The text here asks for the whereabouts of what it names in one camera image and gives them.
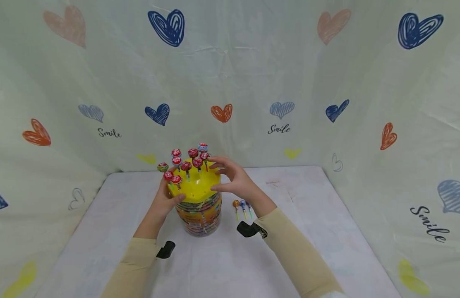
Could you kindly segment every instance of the yellow lollipop holder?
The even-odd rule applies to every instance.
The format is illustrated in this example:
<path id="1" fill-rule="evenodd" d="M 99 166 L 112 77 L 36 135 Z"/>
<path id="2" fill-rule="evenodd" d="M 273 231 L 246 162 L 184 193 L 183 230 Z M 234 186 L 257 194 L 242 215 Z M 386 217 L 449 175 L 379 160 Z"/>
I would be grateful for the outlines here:
<path id="1" fill-rule="evenodd" d="M 192 159 L 183 160 L 182 162 L 192 163 Z M 179 175 L 182 177 L 182 182 L 180 183 L 180 189 L 177 185 L 167 184 L 170 193 L 173 196 L 178 194 L 185 194 L 184 203 L 193 203 L 199 204 L 207 200 L 212 195 L 216 194 L 216 191 L 211 191 L 211 186 L 220 183 L 220 174 L 215 174 L 218 169 L 210 169 L 210 165 L 214 164 L 207 162 L 208 172 L 205 169 L 205 163 L 201 166 L 200 173 L 197 168 L 192 165 L 192 168 L 189 170 L 190 182 L 187 178 L 187 173 L 182 169 L 175 170 L 174 175 Z"/>

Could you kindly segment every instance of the white backdrop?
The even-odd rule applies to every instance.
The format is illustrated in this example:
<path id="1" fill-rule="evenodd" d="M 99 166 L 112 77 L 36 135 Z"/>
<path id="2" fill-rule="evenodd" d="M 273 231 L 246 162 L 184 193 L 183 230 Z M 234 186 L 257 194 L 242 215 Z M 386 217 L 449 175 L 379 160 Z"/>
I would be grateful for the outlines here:
<path id="1" fill-rule="evenodd" d="M 197 142 L 322 166 L 403 297 L 460 297 L 460 0 L 34 2 L 0 0 L 0 297 Z"/>

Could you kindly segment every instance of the small lollipop on table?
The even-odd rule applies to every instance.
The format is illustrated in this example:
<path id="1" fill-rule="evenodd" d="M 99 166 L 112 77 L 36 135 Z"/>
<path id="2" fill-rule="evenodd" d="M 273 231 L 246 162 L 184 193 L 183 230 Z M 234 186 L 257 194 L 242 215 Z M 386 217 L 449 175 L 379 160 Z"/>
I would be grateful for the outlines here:
<path id="1" fill-rule="evenodd" d="M 189 157 L 192 158 L 192 161 L 194 161 L 194 158 L 199 156 L 199 151 L 196 148 L 191 148 L 189 150 Z"/>
<path id="2" fill-rule="evenodd" d="M 250 213 L 250 217 L 253 218 L 253 215 L 252 215 L 252 207 L 250 206 L 250 203 L 248 203 L 247 201 L 245 201 L 245 204 L 247 204 L 247 206 L 248 206 L 248 212 Z"/>
<path id="3" fill-rule="evenodd" d="M 180 183 L 182 183 L 182 177 L 180 177 L 179 175 L 173 176 L 172 177 L 172 183 L 177 185 L 177 189 L 180 190 Z"/>
<path id="4" fill-rule="evenodd" d="M 207 159 L 210 157 L 210 154 L 208 154 L 207 152 L 202 152 L 201 153 L 201 160 L 204 161 L 205 163 L 205 169 L 207 170 L 208 172 L 208 166 L 207 166 Z"/>
<path id="5" fill-rule="evenodd" d="M 182 156 L 182 152 L 180 152 L 180 149 L 174 149 L 172 150 L 172 158 L 174 157 L 181 157 Z"/>
<path id="6" fill-rule="evenodd" d="M 167 172 L 168 169 L 169 169 L 169 166 L 167 163 L 159 163 L 159 165 L 157 166 L 157 170 L 161 173 Z"/>
<path id="7" fill-rule="evenodd" d="M 202 161 L 199 157 L 196 157 L 196 158 L 192 161 L 192 164 L 197 168 L 198 172 L 200 173 L 200 167 L 202 166 L 203 161 Z"/>
<path id="8" fill-rule="evenodd" d="M 180 158 L 180 157 L 174 157 L 174 158 L 172 159 L 172 163 L 174 164 L 174 166 L 177 167 L 177 169 L 178 169 L 179 172 L 180 172 L 180 165 L 182 164 L 182 158 Z"/>
<path id="9" fill-rule="evenodd" d="M 245 212 L 245 201 L 240 201 L 240 206 L 242 206 L 243 214 L 245 214 L 245 219 L 247 219 L 247 213 Z"/>
<path id="10" fill-rule="evenodd" d="M 238 219 L 238 207 L 240 206 L 240 202 L 238 200 L 233 201 L 232 205 L 235 207 L 235 213 L 237 214 L 237 221 Z"/>
<path id="11" fill-rule="evenodd" d="M 187 173 L 187 180 L 189 180 L 189 182 L 190 182 L 189 170 L 192 169 L 192 164 L 189 163 L 189 162 L 183 162 L 182 166 L 180 166 L 180 168 Z"/>
<path id="12" fill-rule="evenodd" d="M 167 181 L 167 183 L 170 185 L 171 189 L 174 189 L 174 186 L 172 185 L 172 178 L 174 177 L 174 173 L 167 171 L 164 173 L 164 180 Z"/>

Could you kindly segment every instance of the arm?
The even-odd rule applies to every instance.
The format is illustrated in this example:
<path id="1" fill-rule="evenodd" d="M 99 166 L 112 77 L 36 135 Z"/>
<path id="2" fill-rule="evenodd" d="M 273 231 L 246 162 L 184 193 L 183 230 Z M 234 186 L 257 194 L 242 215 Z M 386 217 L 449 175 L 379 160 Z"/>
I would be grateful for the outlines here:
<path id="1" fill-rule="evenodd" d="M 333 273 L 313 247 L 276 204 L 239 165 L 225 157 L 209 158 L 220 167 L 218 173 L 228 176 L 230 183 L 212 186 L 212 190 L 232 192 L 248 201 L 259 219 L 255 223 L 267 233 L 264 241 L 290 277 L 301 298 L 346 297 Z"/>
<path id="2" fill-rule="evenodd" d="M 157 235 L 167 214 L 183 199 L 184 194 L 171 198 L 167 182 L 162 179 L 151 207 L 127 245 L 101 298 L 142 297 L 152 264 L 161 249 L 157 246 Z"/>

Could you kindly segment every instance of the hand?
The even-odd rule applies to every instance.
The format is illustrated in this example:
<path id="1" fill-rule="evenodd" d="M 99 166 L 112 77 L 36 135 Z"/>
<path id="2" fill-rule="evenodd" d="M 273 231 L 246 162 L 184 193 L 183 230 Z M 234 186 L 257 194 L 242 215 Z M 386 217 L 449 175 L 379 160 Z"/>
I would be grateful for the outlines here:
<path id="1" fill-rule="evenodd" d="M 175 169 L 176 167 L 173 167 L 169 170 L 173 172 Z M 167 181 L 165 181 L 163 177 L 157 194 L 154 197 L 154 201 L 152 201 L 151 207 L 149 207 L 136 233 L 134 233 L 134 237 L 156 239 L 167 214 L 184 199 L 185 194 L 179 194 L 176 197 L 172 197 L 167 188 Z"/>
<path id="2" fill-rule="evenodd" d="M 249 202 L 258 217 L 265 216 L 277 208 L 273 200 L 253 182 L 241 166 L 223 156 L 212 156 L 208 160 L 214 162 L 210 169 L 222 168 L 216 173 L 224 174 L 230 179 L 229 183 L 214 185 L 210 190 L 232 192 Z"/>

